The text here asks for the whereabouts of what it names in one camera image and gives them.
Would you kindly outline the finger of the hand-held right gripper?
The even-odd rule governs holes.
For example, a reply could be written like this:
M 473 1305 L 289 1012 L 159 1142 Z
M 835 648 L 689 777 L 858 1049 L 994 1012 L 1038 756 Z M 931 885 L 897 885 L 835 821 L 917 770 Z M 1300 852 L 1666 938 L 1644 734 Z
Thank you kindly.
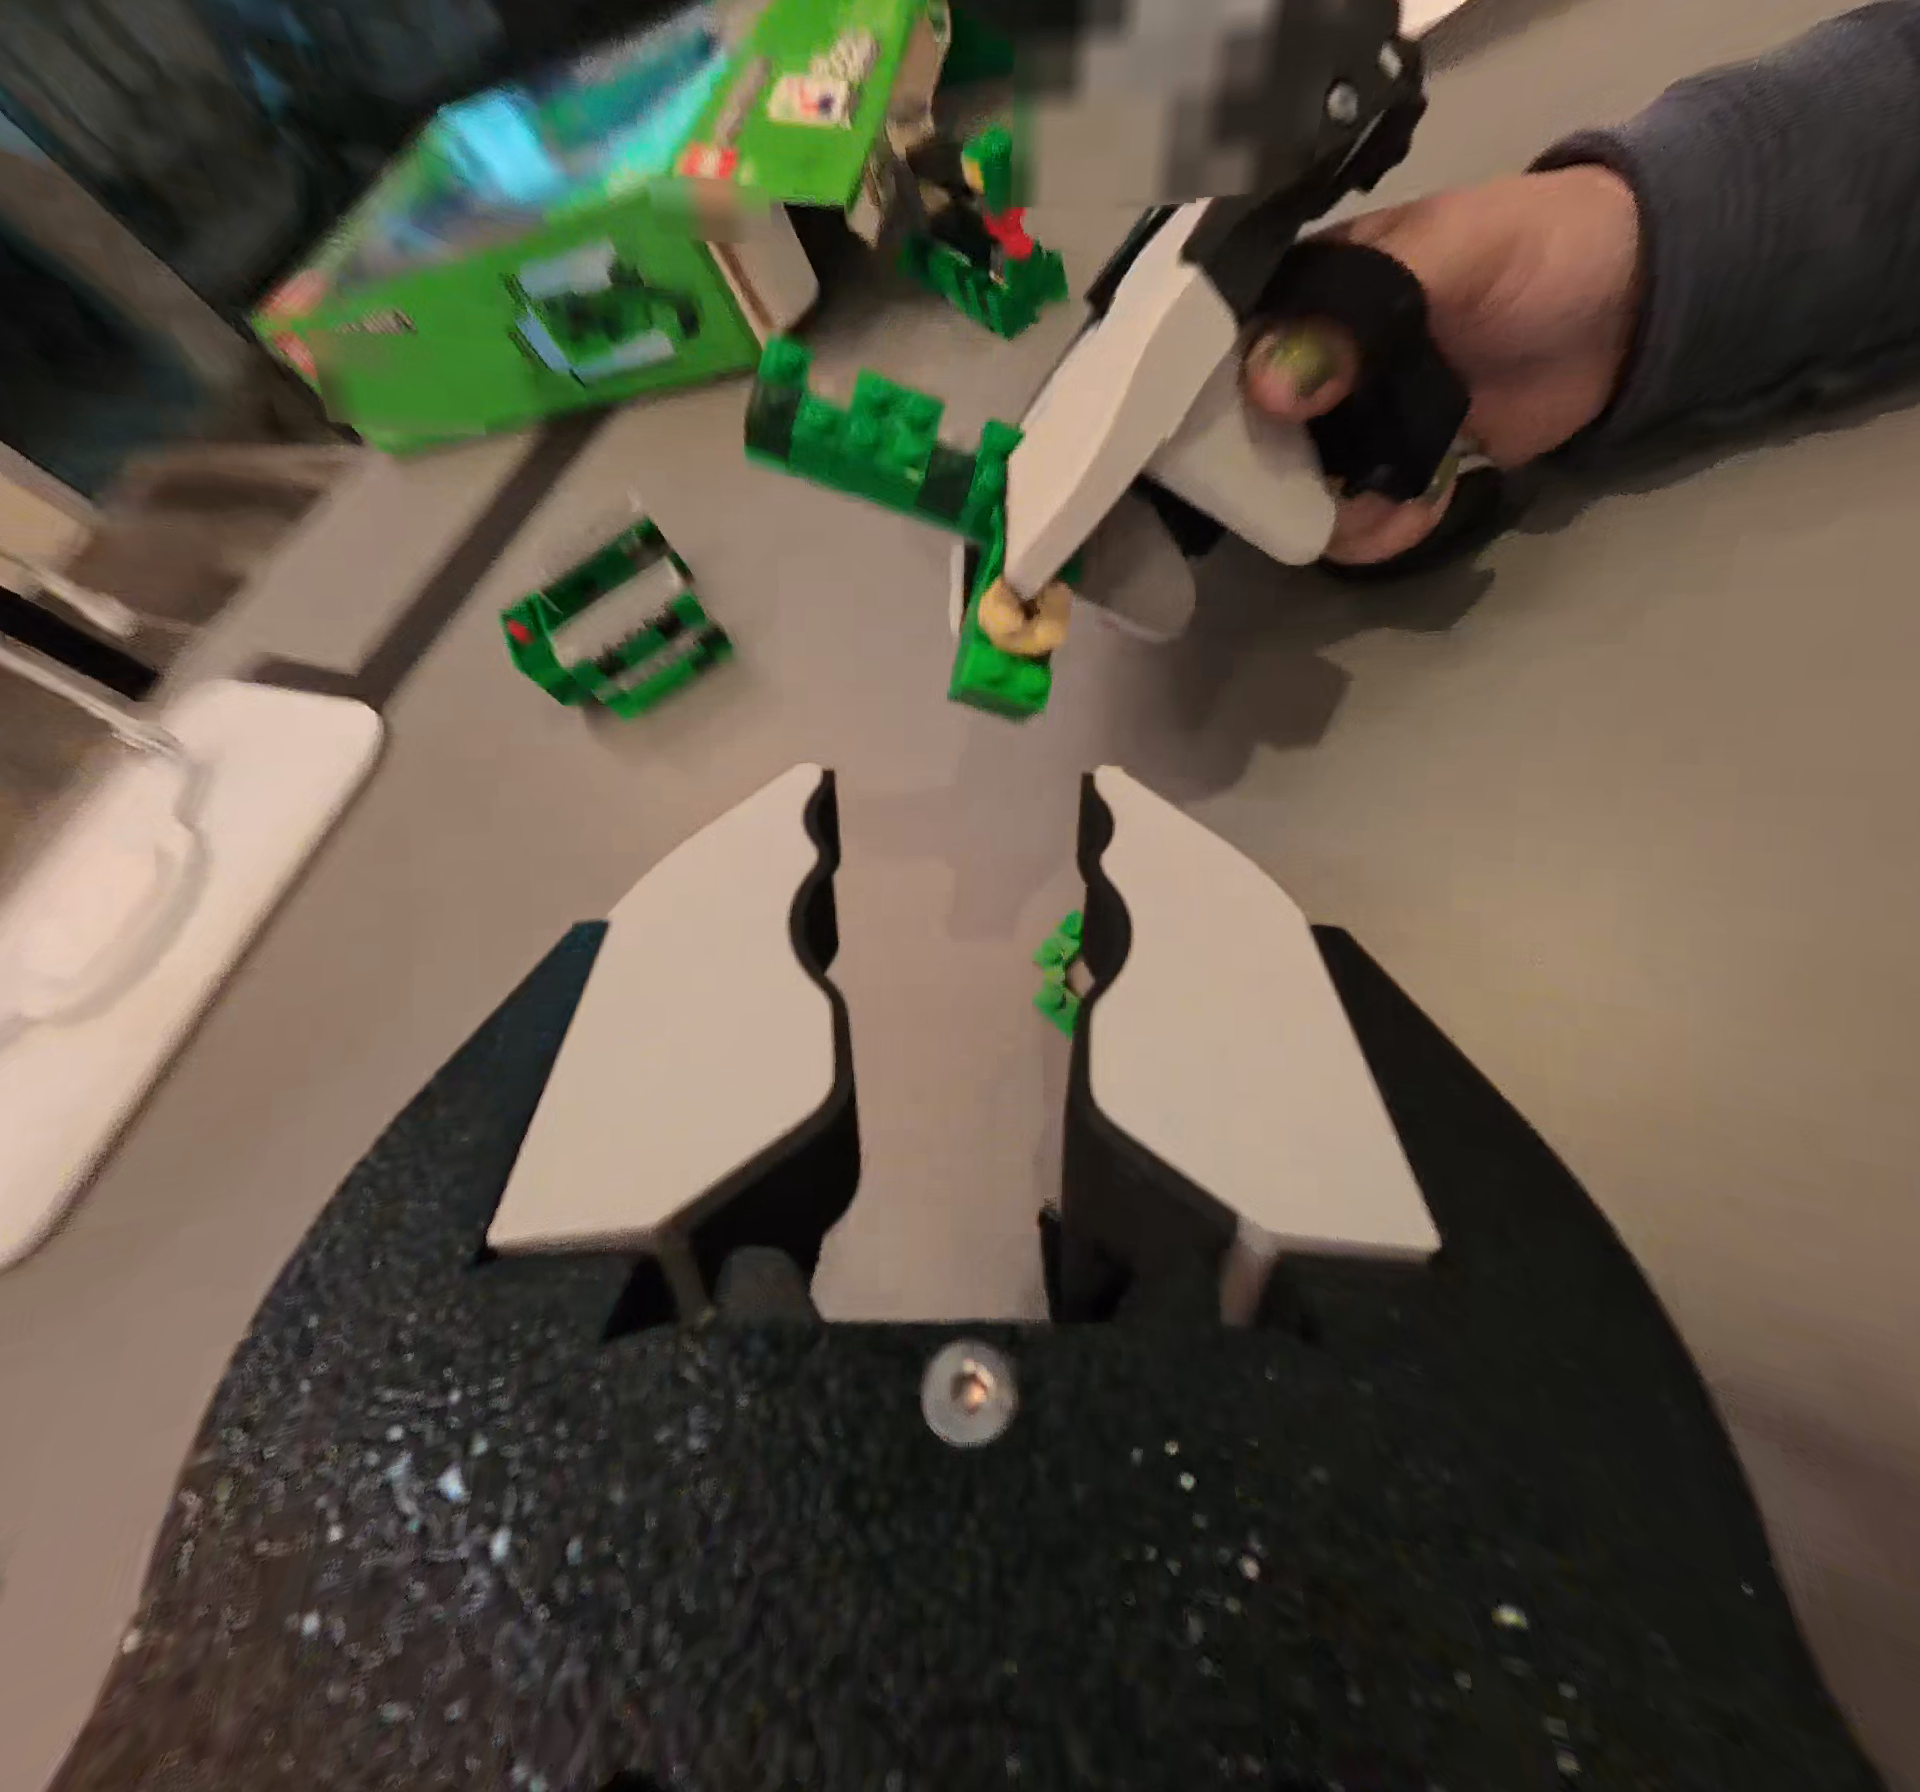
M 1304 429 L 1206 394 L 1086 544 L 1079 599 L 1126 634 L 1169 641 L 1192 622 L 1198 563 L 1223 537 L 1300 571 L 1323 557 L 1333 513 Z
M 1002 490 L 1008 594 L 1038 597 L 1066 571 L 1234 347 L 1234 312 L 1186 252 L 1210 213 L 1169 208 L 1024 413 Z

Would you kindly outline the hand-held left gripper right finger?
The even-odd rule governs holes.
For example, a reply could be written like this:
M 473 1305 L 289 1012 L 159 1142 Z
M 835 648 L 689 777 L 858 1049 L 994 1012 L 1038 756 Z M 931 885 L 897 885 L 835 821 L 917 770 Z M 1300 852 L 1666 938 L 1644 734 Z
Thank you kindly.
M 1249 1326 L 1292 1258 L 1429 1264 L 1441 1227 L 1300 905 L 1120 768 L 1086 772 L 1074 858 L 1052 1320 Z

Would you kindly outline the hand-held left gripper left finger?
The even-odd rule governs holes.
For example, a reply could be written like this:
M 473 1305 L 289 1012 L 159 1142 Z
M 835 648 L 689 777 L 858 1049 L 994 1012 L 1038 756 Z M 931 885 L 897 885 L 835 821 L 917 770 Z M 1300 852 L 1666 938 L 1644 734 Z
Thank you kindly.
M 840 863 L 833 770 L 791 768 L 612 905 L 490 1258 L 620 1255 L 680 1322 L 823 1322 L 863 1177 Z

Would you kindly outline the green brick build tan stud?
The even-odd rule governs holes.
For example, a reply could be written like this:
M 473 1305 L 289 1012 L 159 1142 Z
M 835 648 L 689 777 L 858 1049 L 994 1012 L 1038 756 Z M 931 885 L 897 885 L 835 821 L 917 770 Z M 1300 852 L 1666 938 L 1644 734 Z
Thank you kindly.
M 946 575 L 946 619 L 953 631 L 953 666 L 946 697 L 980 713 L 1026 723 L 1042 718 L 1052 697 L 1052 648 L 1008 651 L 980 622 L 982 597 L 1002 571 L 1007 529 L 997 516 L 994 537 L 960 544 Z

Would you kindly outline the green grey brick frame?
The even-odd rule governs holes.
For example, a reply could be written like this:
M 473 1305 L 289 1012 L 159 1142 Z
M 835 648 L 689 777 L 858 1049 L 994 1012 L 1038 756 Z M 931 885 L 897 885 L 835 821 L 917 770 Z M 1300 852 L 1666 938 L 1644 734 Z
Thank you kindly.
M 632 721 L 656 713 L 734 659 L 731 631 L 646 513 L 499 611 L 509 654 L 568 707 Z

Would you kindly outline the grey desk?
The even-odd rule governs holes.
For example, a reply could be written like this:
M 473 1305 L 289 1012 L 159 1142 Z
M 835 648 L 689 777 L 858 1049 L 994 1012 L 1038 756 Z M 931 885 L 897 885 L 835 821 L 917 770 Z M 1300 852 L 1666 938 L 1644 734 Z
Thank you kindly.
M 117 1658 L 212 1387 L 322 1205 L 576 919 L 833 768 L 865 1172 L 845 1322 L 1042 1306 L 1066 1038 L 1030 959 L 1118 763 L 1350 929 L 1669 1302 L 1884 1774 L 1916 1790 L 1916 408 L 1545 500 L 1480 568 L 1223 547 L 1169 648 L 1079 615 L 1013 726 L 946 695 L 946 551 L 741 457 L 734 394 L 610 419 L 462 605 L 522 440 L 372 468 L 209 640 L 372 671 L 372 786 L 66 1226 L 2 1276 L 2 1790 Z M 734 659 L 656 713 L 518 675 L 504 605 L 632 513 Z

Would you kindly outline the person's right hand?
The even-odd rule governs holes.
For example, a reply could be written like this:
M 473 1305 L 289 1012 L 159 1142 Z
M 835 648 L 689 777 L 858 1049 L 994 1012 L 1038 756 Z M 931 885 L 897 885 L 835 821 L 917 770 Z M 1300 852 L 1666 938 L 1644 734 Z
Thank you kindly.
M 1490 468 L 1522 468 L 1578 434 L 1611 400 L 1635 336 L 1641 213 L 1608 166 L 1509 173 L 1383 207 L 1323 236 L 1403 262 L 1429 297 L 1429 330 L 1468 386 L 1464 443 Z M 1333 322 L 1281 313 L 1243 359 L 1243 394 L 1304 427 L 1361 380 L 1356 341 Z M 1340 500 L 1322 563 L 1386 575 L 1453 516 L 1448 457 L 1417 500 Z

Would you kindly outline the green brick build red piece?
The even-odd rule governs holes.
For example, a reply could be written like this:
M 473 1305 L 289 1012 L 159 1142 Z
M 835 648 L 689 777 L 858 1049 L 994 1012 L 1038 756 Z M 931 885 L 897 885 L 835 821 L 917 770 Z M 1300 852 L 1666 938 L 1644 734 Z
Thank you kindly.
M 1008 123 L 931 133 L 908 153 L 913 216 L 901 268 L 1002 341 L 1066 303 L 1066 258 L 1026 224 L 1026 177 Z

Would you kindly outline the small green studded brick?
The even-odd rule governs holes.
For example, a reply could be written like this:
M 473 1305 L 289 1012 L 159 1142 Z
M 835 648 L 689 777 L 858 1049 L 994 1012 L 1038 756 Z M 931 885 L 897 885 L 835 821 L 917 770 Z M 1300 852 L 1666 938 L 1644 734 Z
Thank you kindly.
M 1066 1038 L 1074 1035 L 1079 1015 L 1088 998 L 1088 962 L 1086 962 L 1086 909 L 1070 909 L 1049 938 L 1035 948 L 1032 962 L 1038 970 L 1038 985 L 1032 992 L 1032 1010 Z

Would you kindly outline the white monitor base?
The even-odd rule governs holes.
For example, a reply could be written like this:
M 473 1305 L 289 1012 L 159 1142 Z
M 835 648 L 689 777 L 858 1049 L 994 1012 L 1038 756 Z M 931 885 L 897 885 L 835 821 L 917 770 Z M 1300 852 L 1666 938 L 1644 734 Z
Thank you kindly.
M 346 695 L 201 681 L 117 738 L 2 887 L 2 1267 L 94 1179 L 385 750 Z

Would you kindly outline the green cardboard toy box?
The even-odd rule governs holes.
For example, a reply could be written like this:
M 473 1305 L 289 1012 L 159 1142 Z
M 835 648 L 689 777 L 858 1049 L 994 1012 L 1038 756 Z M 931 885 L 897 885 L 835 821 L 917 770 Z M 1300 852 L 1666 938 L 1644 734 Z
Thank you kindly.
M 251 335 L 409 455 L 750 371 L 881 232 L 937 0 L 696 0 L 440 109 Z

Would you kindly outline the dark monitor screen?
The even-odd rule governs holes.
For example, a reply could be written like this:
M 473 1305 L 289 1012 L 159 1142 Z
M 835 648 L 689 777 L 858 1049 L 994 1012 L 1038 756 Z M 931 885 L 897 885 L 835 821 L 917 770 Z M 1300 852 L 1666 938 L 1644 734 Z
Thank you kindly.
M 499 49 L 490 0 L 2 0 L 2 163 L 55 166 L 246 325 Z

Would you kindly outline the green stepped brick wall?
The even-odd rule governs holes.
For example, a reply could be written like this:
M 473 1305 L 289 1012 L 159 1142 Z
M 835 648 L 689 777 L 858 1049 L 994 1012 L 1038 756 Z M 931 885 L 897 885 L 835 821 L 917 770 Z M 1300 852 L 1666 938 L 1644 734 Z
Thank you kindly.
M 978 547 L 1002 534 L 1019 427 L 986 419 L 978 446 L 944 434 L 944 400 L 863 371 L 845 400 L 814 390 L 814 356 L 769 336 L 743 408 L 748 457 L 934 523 Z

